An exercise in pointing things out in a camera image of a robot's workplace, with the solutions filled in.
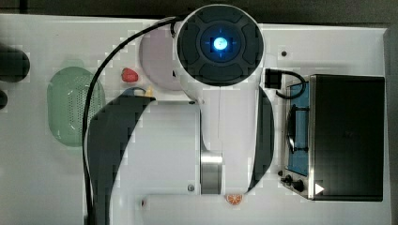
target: black wire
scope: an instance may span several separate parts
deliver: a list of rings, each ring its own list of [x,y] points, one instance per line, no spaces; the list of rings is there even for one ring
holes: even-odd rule
[[[83,167],[84,167],[84,185],[85,185],[85,200],[87,204],[87,224],[96,224],[96,217],[95,217],[95,203],[92,202],[91,198],[91,186],[90,186],[90,174],[88,172],[87,168],[87,163],[85,161],[85,152],[84,152],[84,139],[85,139],[85,133],[87,132],[87,122],[88,122],[88,110],[90,109],[90,99],[94,91],[94,86],[101,74],[101,72],[105,69],[106,65],[112,60],[112,58],[121,50],[123,49],[127,44],[129,44],[131,41],[135,40],[139,36],[146,34],[152,30],[158,29],[159,27],[162,27],[164,25],[170,24],[170,23],[175,23],[181,21],[180,17],[175,17],[171,20],[164,21],[164,22],[159,22],[156,24],[153,24],[152,26],[149,26],[148,28],[138,32],[137,34],[127,38],[125,41],[120,43],[102,62],[100,67],[97,69],[97,72],[94,74],[93,80],[91,80],[90,86],[88,87],[87,95],[85,98],[85,104],[84,104],[84,113],[83,113],[83,123],[82,123],[82,149],[83,149]]]
[[[287,75],[293,76],[295,78],[298,78],[300,80],[301,89],[299,90],[299,92],[297,94],[295,94],[293,96],[286,96],[286,95],[279,93],[278,91],[276,91],[276,95],[279,96],[280,98],[284,98],[284,99],[294,99],[294,98],[300,97],[304,93],[305,87],[306,87],[304,78],[302,78],[300,75],[298,75],[297,73],[295,73],[293,71],[287,71],[287,70],[279,70],[279,71],[282,74],[287,74]]]

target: orange object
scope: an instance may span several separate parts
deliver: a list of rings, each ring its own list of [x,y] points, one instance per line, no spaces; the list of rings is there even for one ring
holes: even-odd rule
[[[122,80],[125,83],[135,83],[138,81],[138,73],[131,68],[123,68]]]
[[[229,194],[225,198],[230,204],[239,205],[242,202],[243,196],[241,194]]]

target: electronic device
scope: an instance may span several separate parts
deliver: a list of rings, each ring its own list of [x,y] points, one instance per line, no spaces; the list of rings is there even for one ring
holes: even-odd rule
[[[384,78],[313,75],[307,87],[286,108],[281,182],[310,200],[382,201]]]

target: white surface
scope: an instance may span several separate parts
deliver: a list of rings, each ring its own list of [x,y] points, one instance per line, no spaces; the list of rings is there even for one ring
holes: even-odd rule
[[[83,224],[84,189],[81,151],[57,142],[48,129],[48,81],[67,59],[82,59],[89,71],[112,48],[154,21],[0,15],[0,41],[16,45],[31,60],[29,76],[19,83],[0,82],[8,105],[0,112],[1,224]],[[280,68],[308,75],[333,73],[384,75],[384,29],[263,25],[267,52]],[[286,50],[283,58],[280,52]],[[128,85],[122,67],[140,75],[138,45],[127,46],[100,80],[109,101]],[[142,77],[140,84],[148,85]],[[186,99],[162,93],[157,99]],[[280,98],[271,100],[282,106]],[[281,117],[275,118],[281,132]],[[385,147],[383,202],[308,202],[278,183],[282,143],[276,143],[271,169],[255,192],[237,207],[222,196],[154,196],[144,211],[145,224],[390,224],[388,140]]]
[[[141,201],[149,194],[200,193],[199,123],[197,105],[154,101],[145,108],[117,172],[111,225],[143,224]]]

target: black cable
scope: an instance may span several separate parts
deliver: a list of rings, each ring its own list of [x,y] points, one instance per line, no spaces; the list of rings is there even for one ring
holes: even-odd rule
[[[300,75],[298,75],[297,73],[293,72],[293,71],[288,71],[288,70],[280,70],[280,69],[272,69],[272,68],[267,68],[266,69],[266,85],[269,85],[267,80],[271,80],[271,76],[277,76],[279,80],[278,83],[281,82],[281,78],[283,74],[287,74],[290,76],[293,76],[295,78],[298,78],[300,80],[300,84],[301,84],[301,89],[299,90],[299,92],[293,96],[286,96],[284,94],[279,93],[278,91],[276,91],[276,95],[280,98],[284,98],[284,99],[294,99],[294,98],[298,98],[300,97],[306,88],[306,82],[304,80],[304,78],[302,78]]]
[[[175,17],[171,20],[164,21],[164,22],[159,22],[156,24],[153,24],[146,29],[138,32],[137,34],[127,38],[125,41],[120,43],[102,62],[100,67],[97,69],[97,72],[94,74],[93,80],[91,80],[90,86],[88,87],[87,95],[85,98],[85,104],[84,104],[84,113],[83,113],[83,123],[82,123],[82,149],[83,149],[83,167],[84,167],[84,185],[85,185],[85,200],[87,204],[87,224],[92,225],[96,224],[96,217],[95,217],[95,203],[92,202],[91,198],[91,185],[90,185],[90,174],[88,172],[88,167],[87,163],[85,161],[85,152],[84,152],[84,139],[85,139],[85,133],[87,132],[87,122],[88,122],[88,110],[90,109],[90,99],[94,91],[94,86],[101,74],[101,72],[105,69],[106,65],[112,60],[112,58],[121,50],[123,49],[127,44],[138,38],[139,36],[146,34],[152,30],[158,29],[159,27],[162,27],[164,25],[170,24],[170,23],[175,23],[181,21],[180,17]]]

